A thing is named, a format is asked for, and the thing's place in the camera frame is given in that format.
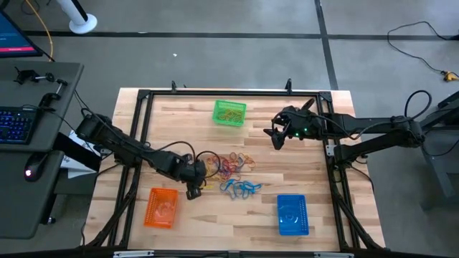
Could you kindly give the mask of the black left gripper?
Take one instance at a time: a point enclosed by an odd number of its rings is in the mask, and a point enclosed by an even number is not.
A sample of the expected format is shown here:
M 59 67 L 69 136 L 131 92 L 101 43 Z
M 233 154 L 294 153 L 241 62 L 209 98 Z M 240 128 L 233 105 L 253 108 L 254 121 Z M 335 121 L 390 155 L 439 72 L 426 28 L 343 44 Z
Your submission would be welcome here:
M 176 180 L 186 184 L 186 197 L 194 200 L 202 195 L 201 188 L 206 177 L 206 166 L 203 161 L 190 163 L 190 155 L 176 159 Z

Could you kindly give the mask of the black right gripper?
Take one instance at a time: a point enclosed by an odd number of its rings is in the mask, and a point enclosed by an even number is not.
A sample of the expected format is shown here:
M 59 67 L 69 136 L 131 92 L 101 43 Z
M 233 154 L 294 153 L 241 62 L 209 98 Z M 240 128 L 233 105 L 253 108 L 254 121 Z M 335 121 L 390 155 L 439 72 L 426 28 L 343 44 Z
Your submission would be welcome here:
M 320 118 L 316 113 L 310 111 L 314 103 L 315 100 L 310 99 L 302 107 L 290 105 L 275 115 L 271 128 L 263 129 L 264 133 L 271 136 L 274 149 L 280 150 L 286 138 L 321 139 Z

